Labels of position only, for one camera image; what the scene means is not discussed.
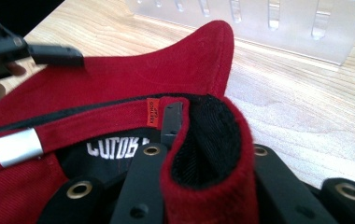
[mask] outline silver metal tag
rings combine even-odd
[[[0,164],[8,167],[43,155],[35,129],[0,137]]]

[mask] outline red fabric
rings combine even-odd
[[[195,190],[181,187],[171,174],[172,163],[189,130],[188,108],[177,139],[167,154],[161,170],[161,188],[168,224],[185,223],[258,223],[254,188],[253,144],[249,126],[241,113],[227,99],[222,100],[233,111],[241,130],[241,158],[234,171],[212,188]]]
[[[255,223],[257,208],[249,128],[239,111],[223,98],[233,50],[234,37],[229,25],[213,21],[175,45],[150,54],[86,58],[83,68],[49,66],[0,101],[0,126],[71,107],[141,95],[168,92],[212,94],[223,99],[234,111],[245,143],[241,159],[232,175],[214,188],[193,191],[174,183],[169,169],[190,122],[186,111],[182,132],[162,172],[168,221]],[[140,101],[101,108],[35,129],[44,150],[51,152],[83,138],[145,127],[146,106],[146,101]],[[0,136],[17,131],[3,132]],[[0,223],[35,223],[53,192],[66,181],[52,153],[41,160],[1,169],[0,166]]]

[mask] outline small red label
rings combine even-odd
[[[158,127],[158,105],[160,99],[148,98],[148,126],[157,128]]]

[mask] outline wooden table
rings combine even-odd
[[[136,16],[123,0],[65,0],[28,36],[31,43],[71,45],[85,56],[127,56],[170,46],[192,28]],[[334,65],[235,41],[226,95],[242,110],[255,143],[277,152],[306,183],[355,181],[355,47]],[[3,81],[10,90],[28,75]]]

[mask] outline clear plastic stand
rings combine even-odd
[[[199,27],[230,23],[237,38],[342,64],[355,44],[351,0],[126,0],[138,15]]]

